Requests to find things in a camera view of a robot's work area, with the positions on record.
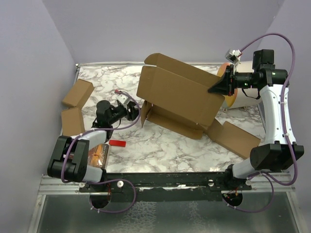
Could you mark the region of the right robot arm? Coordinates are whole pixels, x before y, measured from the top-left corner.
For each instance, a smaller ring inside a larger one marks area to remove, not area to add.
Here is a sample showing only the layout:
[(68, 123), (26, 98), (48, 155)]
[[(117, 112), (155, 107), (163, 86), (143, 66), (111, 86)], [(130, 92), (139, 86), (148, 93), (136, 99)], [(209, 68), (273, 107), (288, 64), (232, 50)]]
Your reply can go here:
[(238, 72), (240, 50), (229, 50), (227, 65), (221, 79), (208, 89), (209, 93), (232, 96), (235, 90), (255, 88), (264, 108), (266, 136), (264, 144), (252, 148), (250, 157), (232, 166), (232, 173), (224, 176), (223, 184), (234, 190), (241, 179), (265, 174), (282, 186), (290, 186), (297, 179), (297, 160), (304, 147), (296, 142), (288, 109), (289, 77), (284, 69), (276, 69), (274, 50), (258, 50), (253, 54), (253, 72)]

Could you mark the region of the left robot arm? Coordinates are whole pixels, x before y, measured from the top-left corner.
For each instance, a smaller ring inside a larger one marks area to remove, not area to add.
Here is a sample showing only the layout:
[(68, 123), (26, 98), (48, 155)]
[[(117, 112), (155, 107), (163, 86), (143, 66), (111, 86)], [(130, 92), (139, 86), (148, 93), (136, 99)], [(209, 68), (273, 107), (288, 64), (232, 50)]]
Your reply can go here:
[(115, 107), (107, 100), (98, 102), (96, 118), (90, 131), (75, 137), (58, 137), (47, 168), (48, 176), (59, 178), (64, 183), (89, 182), (98, 192), (106, 189), (104, 170), (88, 164), (88, 153), (92, 148), (106, 143), (114, 131), (121, 130), (113, 128), (114, 123), (122, 118), (136, 122), (140, 112), (140, 107), (135, 101), (117, 101), (117, 104)]

